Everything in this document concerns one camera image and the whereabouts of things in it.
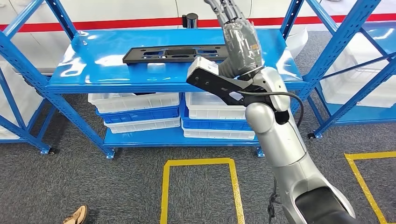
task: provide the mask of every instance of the floor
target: floor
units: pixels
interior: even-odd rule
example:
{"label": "floor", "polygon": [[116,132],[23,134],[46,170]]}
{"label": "floor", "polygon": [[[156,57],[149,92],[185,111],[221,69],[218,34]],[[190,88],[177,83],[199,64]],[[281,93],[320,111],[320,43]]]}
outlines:
{"label": "floor", "polygon": [[[328,38],[325,32],[310,32],[307,46],[296,58],[303,74]],[[102,121],[86,95],[69,95],[67,99],[104,134]],[[303,136],[318,127],[311,109],[306,108],[300,127]],[[396,151],[392,130],[396,124],[341,126],[330,128],[322,139],[305,140],[319,170],[349,199],[361,223],[379,221],[344,153]],[[116,158],[106,160],[59,113],[44,141],[60,152],[40,155],[27,144],[0,145],[0,224],[59,224],[84,203],[90,207],[89,224],[159,223],[165,162],[222,157],[235,161],[246,223],[268,223],[273,175],[252,147],[121,148]],[[356,161],[356,166],[387,222],[395,223],[396,158]],[[228,165],[171,167],[168,223],[237,223]],[[273,223],[287,223],[279,206]]]}

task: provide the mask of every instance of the black cable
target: black cable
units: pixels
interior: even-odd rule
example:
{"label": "black cable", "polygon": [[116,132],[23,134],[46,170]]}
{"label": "black cable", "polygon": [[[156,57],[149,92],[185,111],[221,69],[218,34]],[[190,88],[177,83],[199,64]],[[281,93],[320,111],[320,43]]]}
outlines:
{"label": "black cable", "polygon": [[285,95],[289,97],[293,97],[298,101],[301,107],[300,117],[297,121],[297,127],[300,127],[301,121],[303,121],[304,116],[304,104],[303,101],[298,97],[296,94],[290,92],[244,92],[244,91],[237,91],[237,93],[245,94],[245,95],[252,95],[252,96],[276,96],[276,95]]}

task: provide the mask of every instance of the yellow floor tape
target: yellow floor tape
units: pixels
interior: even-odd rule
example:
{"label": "yellow floor tape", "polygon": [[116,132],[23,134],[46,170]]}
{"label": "yellow floor tape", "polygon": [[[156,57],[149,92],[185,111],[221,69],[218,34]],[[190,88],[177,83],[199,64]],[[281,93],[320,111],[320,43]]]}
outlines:
{"label": "yellow floor tape", "polygon": [[356,164],[355,160],[366,160],[366,159],[381,159],[381,158],[392,158],[396,157],[396,151],[393,152],[380,152],[380,153],[359,153],[359,154],[345,154],[345,158],[348,161],[349,165],[353,173],[358,180],[361,189],[363,190],[364,195],[366,196],[368,202],[370,203],[371,207],[373,208],[375,214],[380,221],[380,224],[396,224],[396,223],[388,223],[381,212],[380,208],[378,207],[377,203],[374,200],[373,195],[371,194],[370,190],[367,187],[366,182],[364,182],[363,177],[361,176]]}
{"label": "yellow floor tape", "polygon": [[236,175],[235,162],[231,158],[168,160],[165,163],[165,166],[163,167],[160,224],[166,224],[168,221],[168,193],[169,193],[170,167],[171,166],[212,165],[212,164],[228,164],[229,165],[238,224],[245,224],[245,217],[243,215],[242,201],[240,198],[240,191],[239,191],[238,177]]}

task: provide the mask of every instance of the white plastic bin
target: white plastic bin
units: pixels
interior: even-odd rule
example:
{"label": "white plastic bin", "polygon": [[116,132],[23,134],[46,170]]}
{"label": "white plastic bin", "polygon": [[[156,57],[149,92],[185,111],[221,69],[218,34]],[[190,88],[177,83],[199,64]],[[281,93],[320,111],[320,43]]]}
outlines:
{"label": "white plastic bin", "polygon": [[90,93],[88,102],[95,105],[100,113],[132,111],[179,105],[179,93]]}
{"label": "white plastic bin", "polygon": [[[357,33],[326,74],[329,75],[381,56],[363,34]],[[320,84],[326,102],[345,104],[387,64],[388,61],[383,60],[321,80]],[[358,105],[392,107],[396,103],[395,86],[396,76],[393,76],[373,90]]]}
{"label": "white plastic bin", "polygon": [[[43,98],[36,92],[34,87],[28,85],[21,75],[15,73],[9,64],[1,63],[1,70],[7,80],[8,87],[14,97],[22,119],[28,126],[30,119],[40,106]],[[0,88],[0,114],[5,119],[18,126],[18,122],[7,101],[4,91]],[[6,128],[0,126],[0,139],[18,139],[19,137]]]}
{"label": "white plastic bin", "polygon": [[191,119],[245,119],[244,106],[229,106],[209,92],[186,92],[185,101]]}
{"label": "white plastic bin", "polygon": [[188,129],[183,127],[183,135],[186,138],[202,139],[240,139],[252,140],[255,138],[253,131],[233,131],[233,130],[211,130],[211,129]]}
{"label": "white plastic bin", "polygon": [[141,120],[141,121],[130,121],[122,123],[107,124],[103,122],[105,126],[109,127],[112,133],[125,133],[125,132],[138,132],[162,128],[171,128],[180,126],[180,117],[178,118],[166,118],[166,119],[154,119],[154,120]]}

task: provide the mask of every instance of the blue shelf top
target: blue shelf top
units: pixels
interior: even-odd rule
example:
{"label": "blue shelf top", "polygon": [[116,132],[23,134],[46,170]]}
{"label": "blue shelf top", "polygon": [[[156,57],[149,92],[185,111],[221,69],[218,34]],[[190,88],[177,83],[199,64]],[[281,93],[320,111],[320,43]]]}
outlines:
{"label": "blue shelf top", "polygon": [[[324,102],[328,112],[333,115],[343,105],[326,103],[320,85],[318,85],[318,95]],[[371,124],[396,122],[396,104],[391,108],[371,107],[371,106],[354,106],[344,116],[342,116],[336,125],[349,124]]]}
{"label": "blue shelf top", "polygon": [[253,140],[186,138],[181,127],[114,134],[107,129],[105,145],[109,147],[173,147],[173,146],[259,146]]}
{"label": "blue shelf top", "polygon": [[396,52],[396,21],[366,22],[362,28],[386,54]]}
{"label": "blue shelf top", "polygon": [[[258,29],[265,65],[277,68],[289,89],[303,79],[278,29]],[[138,63],[122,58],[134,47],[224,44],[221,29],[78,31],[47,88],[57,93],[201,91],[185,82],[191,63]]]}

